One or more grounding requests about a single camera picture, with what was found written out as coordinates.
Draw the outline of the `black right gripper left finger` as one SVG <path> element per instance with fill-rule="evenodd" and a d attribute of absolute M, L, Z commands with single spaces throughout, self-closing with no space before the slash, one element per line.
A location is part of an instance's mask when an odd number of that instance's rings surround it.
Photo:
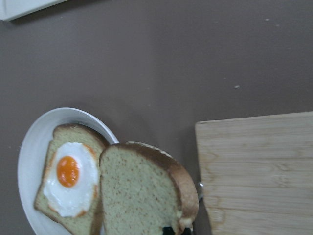
<path fill-rule="evenodd" d="M 163 235 L 174 235 L 174 230 L 172 227 L 163 227 L 162 228 Z"/>

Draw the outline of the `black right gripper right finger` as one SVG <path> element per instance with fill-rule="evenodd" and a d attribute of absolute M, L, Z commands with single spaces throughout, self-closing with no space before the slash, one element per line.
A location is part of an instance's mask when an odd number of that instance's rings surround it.
<path fill-rule="evenodd" d="M 193 232 L 190 228 L 185 228 L 182 235 L 193 235 Z"/>

